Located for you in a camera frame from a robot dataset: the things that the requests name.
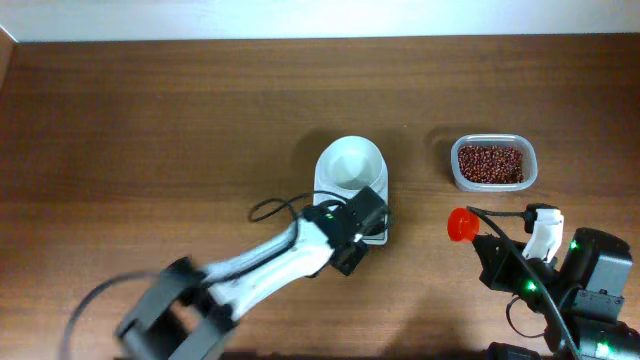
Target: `red beans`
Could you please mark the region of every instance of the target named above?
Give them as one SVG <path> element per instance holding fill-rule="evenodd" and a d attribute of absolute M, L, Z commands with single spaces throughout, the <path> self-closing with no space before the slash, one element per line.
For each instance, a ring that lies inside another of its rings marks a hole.
<path fill-rule="evenodd" d="M 522 153 L 501 146 L 463 146 L 458 151 L 465 179 L 483 184 L 514 184 L 524 181 Z"/>

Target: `wood grain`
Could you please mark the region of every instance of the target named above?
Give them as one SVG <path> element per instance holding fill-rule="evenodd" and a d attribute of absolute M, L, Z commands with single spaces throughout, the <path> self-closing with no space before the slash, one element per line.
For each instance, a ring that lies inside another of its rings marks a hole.
<path fill-rule="evenodd" d="M 396 225 L 355 274 L 326 269 L 243 320 L 232 351 L 403 356 L 492 341 L 546 352 L 504 319 L 510 296 L 478 281 L 449 212 L 559 206 L 640 258 L 640 36 L 20 44 L 0 98 L 0 354 L 52 359 L 73 306 L 99 281 L 187 254 L 224 259 L 267 240 L 254 203 L 313 186 L 332 140 L 381 149 Z M 513 133 L 539 177 L 509 194 L 456 189 L 449 152 L 470 133 Z M 522 224 L 502 222 L 526 240 Z M 640 267 L 621 319 L 640 328 Z M 76 358 L 110 359 L 143 284 L 96 301 Z M 544 321 L 524 306 L 526 333 Z"/>
<path fill-rule="evenodd" d="M 4 77 L 9 69 L 9 60 L 11 59 L 13 46 L 13 39 L 0 28 L 0 91 L 2 91 Z"/>

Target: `white wall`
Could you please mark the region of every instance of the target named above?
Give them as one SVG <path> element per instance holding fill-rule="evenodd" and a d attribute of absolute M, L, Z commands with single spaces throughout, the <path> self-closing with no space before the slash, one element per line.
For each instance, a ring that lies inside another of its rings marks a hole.
<path fill-rule="evenodd" d="M 640 0 L 0 0 L 18 41 L 640 31 Z"/>

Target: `rectangular container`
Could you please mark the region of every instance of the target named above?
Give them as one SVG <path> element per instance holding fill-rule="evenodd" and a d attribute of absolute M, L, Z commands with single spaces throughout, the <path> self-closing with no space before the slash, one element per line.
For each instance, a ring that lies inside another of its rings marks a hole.
<path fill-rule="evenodd" d="M 515 148 L 522 153 L 522 175 L 524 181 L 516 184 L 481 184 L 471 182 L 460 173 L 458 163 L 458 151 L 461 147 L 471 146 L 502 146 Z M 533 146 L 527 139 L 518 135 L 510 134 L 476 134 L 463 136 L 451 148 L 451 168 L 456 186 L 462 191 L 471 192 L 503 192 L 524 190 L 531 186 L 538 177 L 538 163 Z"/>

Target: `green led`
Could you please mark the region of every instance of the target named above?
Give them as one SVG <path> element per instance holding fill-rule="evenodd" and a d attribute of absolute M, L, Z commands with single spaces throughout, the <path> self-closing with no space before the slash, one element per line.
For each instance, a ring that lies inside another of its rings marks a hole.
<path fill-rule="evenodd" d="M 533 281 L 531 281 L 531 280 L 527 281 L 527 284 L 526 284 L 526 287 L 525 287 L 525 288 L 526 288 L 527 290 L 529 290 L 529 291 L 536 291 L 536 290 L 538 290 L 538 287 L 536 286 L 536 284 L 535 284 Z"/>
<path fill-rule="evenodd" d="M 607 358 L 611 354 L 611 348 L 605 343 L 598 343 L 596 345 L 596 357 Z"/>

